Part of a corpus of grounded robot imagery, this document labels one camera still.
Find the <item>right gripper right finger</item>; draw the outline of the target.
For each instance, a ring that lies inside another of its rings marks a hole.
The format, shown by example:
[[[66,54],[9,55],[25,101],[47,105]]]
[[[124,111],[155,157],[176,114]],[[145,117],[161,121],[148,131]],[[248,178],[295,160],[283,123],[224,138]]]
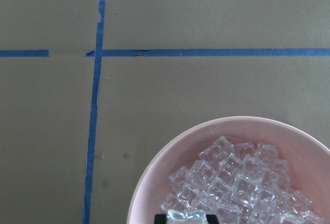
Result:
[[[216,215],[207,214],[206,219],[208,224],[218,224],[218,218]]]

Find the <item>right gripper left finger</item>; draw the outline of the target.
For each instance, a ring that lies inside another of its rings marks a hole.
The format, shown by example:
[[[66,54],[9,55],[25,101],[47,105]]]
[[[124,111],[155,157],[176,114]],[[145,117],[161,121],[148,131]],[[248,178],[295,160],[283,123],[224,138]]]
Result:
[[[166,223],[167,223],[167,215],[166,214],[155,214],[154,224],[166,224]]]

